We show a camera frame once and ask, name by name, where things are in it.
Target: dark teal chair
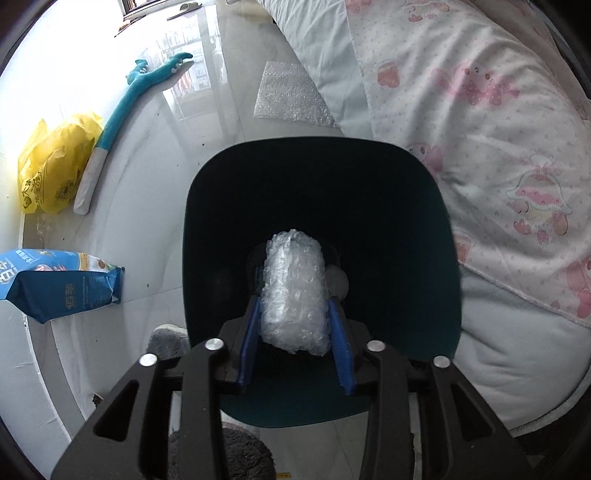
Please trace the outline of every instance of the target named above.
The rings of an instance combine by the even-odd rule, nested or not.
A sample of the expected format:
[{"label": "dark teal chair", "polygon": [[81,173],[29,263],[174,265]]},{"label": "dark teal chair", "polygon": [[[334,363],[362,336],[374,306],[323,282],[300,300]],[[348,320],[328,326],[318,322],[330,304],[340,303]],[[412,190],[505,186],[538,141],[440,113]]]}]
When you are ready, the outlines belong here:
[{"label": "dark teal chair", "polygon": [[[326,264],[347,273],[348,318],[410,358],[453,357],[459,270],[437,185],[405,150],[348,138],[247,142],[199,171],[183,241],[192,345],[244,315],[249,255],[291,228],[318,239]],[[262,342],[246,393],[222,398],[228,415],[261,427],[334,420],[367,407],[367,398],[345,396],[331,353],[290,355]]]}]

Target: bubble wrap sheet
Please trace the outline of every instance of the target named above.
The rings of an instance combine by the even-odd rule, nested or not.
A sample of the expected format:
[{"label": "bubble wrap sheet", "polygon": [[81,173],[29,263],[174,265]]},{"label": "bubble wrap sheet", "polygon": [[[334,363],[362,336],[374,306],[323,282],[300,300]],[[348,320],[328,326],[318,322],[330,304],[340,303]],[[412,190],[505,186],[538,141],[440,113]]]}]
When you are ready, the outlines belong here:
[{"label": "bubble wrap sheet", "polygon": [[320,244],[290,230],[267,242],[261,295],[265,343],[322,356],[330,349],[324,258]]},{"label": "bubble wrap sheet", "polygon": [[306,69],[280,61],[268,61],[265,65],[254,116],[337,127]]}]

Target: metal screw head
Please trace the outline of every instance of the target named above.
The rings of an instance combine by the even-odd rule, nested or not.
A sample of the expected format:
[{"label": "metal screw head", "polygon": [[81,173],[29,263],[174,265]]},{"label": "metal screw head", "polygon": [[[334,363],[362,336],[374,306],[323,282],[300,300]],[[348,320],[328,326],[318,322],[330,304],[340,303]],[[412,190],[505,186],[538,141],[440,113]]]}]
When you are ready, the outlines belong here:
[{"label": "metal screw head", "polygon": [[386,348],[386,344],[380,340],[370,340],[367,344],[367,348],[370,352],[381,352]]},{"label": "metal screw head", "polygon": [[449,358],[443,355],[437,355],[433,359],[433,365],[435,365],[437,368],[447,368],[451,364],[452,363],[450,362]]},{"label": "metal screw head", "polygon": [[158,357],[156,355],[154,355],[153,353],[146,353],[145,355],[142,355],[141,357],[139,357],[139,364],[142,367],[151,367],[157,361],[158,361]]},{"label": "metal screw head", "polygon": [[221,347],[223,347],[223,340],[221,338],[210,338],[205,342],[205,348],[212,352],[219,350]]}]

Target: blue stuffed dinosaur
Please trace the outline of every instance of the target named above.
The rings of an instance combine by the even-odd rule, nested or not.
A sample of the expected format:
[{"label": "blue stuffed dinosaur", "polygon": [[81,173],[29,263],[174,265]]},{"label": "blue stuffed dinosaur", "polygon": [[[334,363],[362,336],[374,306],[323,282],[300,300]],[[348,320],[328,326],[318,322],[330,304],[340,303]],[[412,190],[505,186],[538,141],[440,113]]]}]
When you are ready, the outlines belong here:
[{"label": "blue stuffed dinosaur", "polygon": [[103,169],[107,154],[117,137],[121,125],[123,125],[123,122],[139,96],[151,86],[168,79],[177,72],[185,60],[192,58],[193,55],[190,53],[177,53],[152,72],[148,72],[147,61],[135,61],[135,68],[126,76],[129,88],[106,123],[105,129],[96,142],[82,174],[80,186],[78,187],[76,199],[74,200],[75,213],[79,215],[86,215],[88,213],[92,194],[95,191],[96,183],[99,180],[100,171]]}]

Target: blue gripper pad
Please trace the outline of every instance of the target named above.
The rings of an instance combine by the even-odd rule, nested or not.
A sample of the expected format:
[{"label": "blue gripper pad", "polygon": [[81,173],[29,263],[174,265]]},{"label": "blue gripper pad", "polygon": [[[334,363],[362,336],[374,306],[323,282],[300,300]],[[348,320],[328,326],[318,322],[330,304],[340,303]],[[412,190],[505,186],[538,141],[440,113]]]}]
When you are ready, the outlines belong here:
[{"label": "blue gripper pad", "polygon": [[351,395],[355,389],[355,377],[353,375],[353,353],[347,334],[343,328],[343,321],[334,300],[329,300],[330,341],[332,343],[333,356],[335,358],[336,372],[339,384],[345,389],[347,395]]},{"label": "blue gripper pad", "polygon": [[251,317],[248,319],[246,335],[240,348],[240,369],[238,371],[238,385],[243,390],[251,382],[252,367],[256,357],[259,326],[261,324],[261,298],[256,298]]}]

